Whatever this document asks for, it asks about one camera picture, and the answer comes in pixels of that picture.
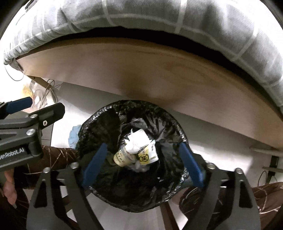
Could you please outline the person left hand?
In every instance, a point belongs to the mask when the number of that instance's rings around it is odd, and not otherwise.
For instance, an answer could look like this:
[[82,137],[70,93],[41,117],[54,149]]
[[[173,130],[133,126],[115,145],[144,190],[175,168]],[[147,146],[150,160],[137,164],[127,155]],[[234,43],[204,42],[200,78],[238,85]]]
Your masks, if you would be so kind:
[[14,206],[17,200],[17,192],[14,184],[14,169],[6,170],[4,172],[6,182],[4,183],[3,191],[8,202]]

